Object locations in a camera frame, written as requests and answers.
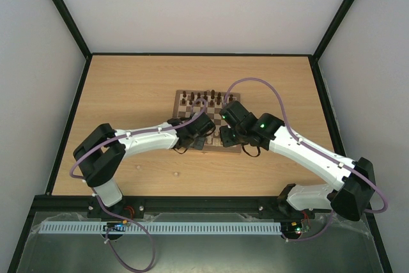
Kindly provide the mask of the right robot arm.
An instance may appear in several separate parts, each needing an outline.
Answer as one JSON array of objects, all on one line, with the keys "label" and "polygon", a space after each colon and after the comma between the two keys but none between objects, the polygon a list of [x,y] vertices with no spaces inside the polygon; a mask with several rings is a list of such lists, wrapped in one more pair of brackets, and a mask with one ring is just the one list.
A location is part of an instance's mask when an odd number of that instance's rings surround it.
[{"label": "right robot arm", "polygon": [[374,194],[372,162],[328,151],[289,132],[283,120],[268,113],[257,118],[235,100],[223,107],[220,115],[226,122],[220,128],[223,146],[250,145],[285,156],[324,180],[321,185],[287,185],[278,199],[283,215],[291,217],[305,209],[326,209],[350,221],[361,218]]}]

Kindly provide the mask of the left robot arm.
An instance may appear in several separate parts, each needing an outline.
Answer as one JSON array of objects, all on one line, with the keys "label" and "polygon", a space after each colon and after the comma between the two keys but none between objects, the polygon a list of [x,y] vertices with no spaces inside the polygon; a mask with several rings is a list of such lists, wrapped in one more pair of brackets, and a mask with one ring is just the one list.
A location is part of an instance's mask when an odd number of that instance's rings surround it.
[{"label": "left robot arm", "polygon": [[[84,180],[105,207],[111,207],[123,198],[114,180],[122,160],[154,150],[186,151],[214,130],[215,124],[205,113],[189,118],[171,118],[156,126],[134,130],[115,130],[104,123],[73,151],[76,165],[70,175]],[[82,175],[75,175],[75,168],[79,168]]]}]

